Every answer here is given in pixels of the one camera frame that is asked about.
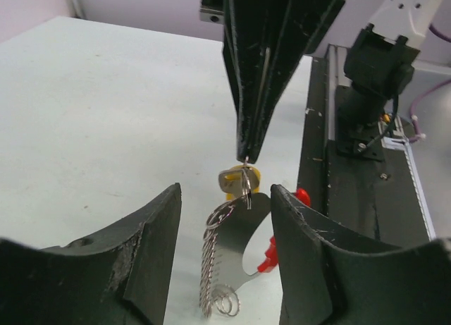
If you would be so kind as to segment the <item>yellow tag key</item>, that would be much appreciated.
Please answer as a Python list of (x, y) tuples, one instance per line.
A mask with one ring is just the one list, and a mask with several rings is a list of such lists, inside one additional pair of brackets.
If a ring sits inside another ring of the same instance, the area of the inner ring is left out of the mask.
[(243, 199), (248, 210), (252, 208), (252, 195), (259, 191), (260, 182), (260, 171), (246, 161), (221, 171), (218, 175), (218, 184), (225, 193), (226, 200)]

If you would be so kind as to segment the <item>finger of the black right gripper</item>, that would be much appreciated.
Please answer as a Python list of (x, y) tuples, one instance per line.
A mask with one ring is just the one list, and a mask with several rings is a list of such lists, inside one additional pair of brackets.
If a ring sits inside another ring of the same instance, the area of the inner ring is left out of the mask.
[(246, 157), (255, 163), (259, 157), (269, 123), (282, 93), (300, 60), (313, 53), (333, 24), (346, 0), (288, 0), (270, 49), (264, 72), (264, 86), (246, 141)]
[(238, 161), (256, 161), (268, 0), (224, 0), (223, 59), (237, 114)]

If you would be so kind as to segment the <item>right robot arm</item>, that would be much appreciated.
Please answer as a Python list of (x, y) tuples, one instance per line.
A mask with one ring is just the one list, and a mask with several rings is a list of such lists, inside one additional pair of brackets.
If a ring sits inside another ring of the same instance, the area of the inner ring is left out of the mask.
[[(223, 0), (223, 60), (235, 112), (236, 158), (255, 163), (273, 111), (303, 56), (313, 54), (346, 0)], [(413, 76), (443, 0), (385, 0), (347, 53), (350, 95), (340, 117), (373, 123)]]

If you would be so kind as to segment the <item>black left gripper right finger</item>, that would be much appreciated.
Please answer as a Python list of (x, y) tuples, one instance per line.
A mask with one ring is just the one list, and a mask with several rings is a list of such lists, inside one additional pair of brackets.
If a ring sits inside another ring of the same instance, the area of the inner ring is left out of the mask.
[(450, 240), (409, 248), (356, 233), (271, 187), (282, 324), (449, 324)]

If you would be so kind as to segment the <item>red-handled metal key organizer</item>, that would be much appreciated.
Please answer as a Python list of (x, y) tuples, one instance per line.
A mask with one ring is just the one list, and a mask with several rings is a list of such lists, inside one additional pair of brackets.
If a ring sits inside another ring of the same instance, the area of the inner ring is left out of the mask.
[(214, 310), (226, 317), (237, 316), (238, 289), (278, 266), (276, 240), (272, 236), (255, 272), (248, 274), (243, 268), (249, 241), (270, 212), (270, 197), (258, 192), (252, 194), (251, 204), (245, 197), (228, 200), (207, 218), (199, 284), (199, 308), (204, 318), (210, 318)]

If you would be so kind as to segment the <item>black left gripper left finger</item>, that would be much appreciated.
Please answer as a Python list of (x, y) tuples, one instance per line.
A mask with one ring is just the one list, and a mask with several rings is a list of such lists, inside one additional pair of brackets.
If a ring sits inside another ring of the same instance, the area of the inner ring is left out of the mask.
[(181, 215), (168, 186), (64, 247), (1, 240), (2, 324), (162, 324)]

